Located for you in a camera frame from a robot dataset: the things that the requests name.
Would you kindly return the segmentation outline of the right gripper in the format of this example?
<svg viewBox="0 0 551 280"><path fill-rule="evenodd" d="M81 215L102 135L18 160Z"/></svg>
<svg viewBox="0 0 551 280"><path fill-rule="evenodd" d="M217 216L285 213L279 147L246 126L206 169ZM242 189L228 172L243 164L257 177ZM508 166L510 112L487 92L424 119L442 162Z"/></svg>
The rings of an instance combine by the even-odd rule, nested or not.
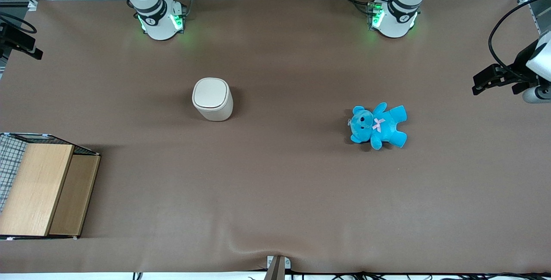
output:
<svg viewBox="0 0 551 280"><path fill-rule="evenodd" d="M14 26L0 24L0 49L15 49L35 60L43 58L43 51L35 46L35 39L27 33L21 32Z"/></svg>

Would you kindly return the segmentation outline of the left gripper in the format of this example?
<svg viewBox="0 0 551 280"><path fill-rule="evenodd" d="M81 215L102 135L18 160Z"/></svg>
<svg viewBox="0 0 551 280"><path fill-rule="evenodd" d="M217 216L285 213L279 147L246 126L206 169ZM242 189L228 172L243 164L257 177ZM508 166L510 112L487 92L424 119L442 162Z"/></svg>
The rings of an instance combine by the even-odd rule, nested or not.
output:
<svg viewBox="0 0 551 280"><path fill-rule="evenodd" d="M539 39L519 52L513 62L514 71L529 82L551 81L551 33L543 33ZM512 84L513 95L521 94L531 85L514 79L504 67L490 65L474 76L473 95L485 90Z"/></svg>

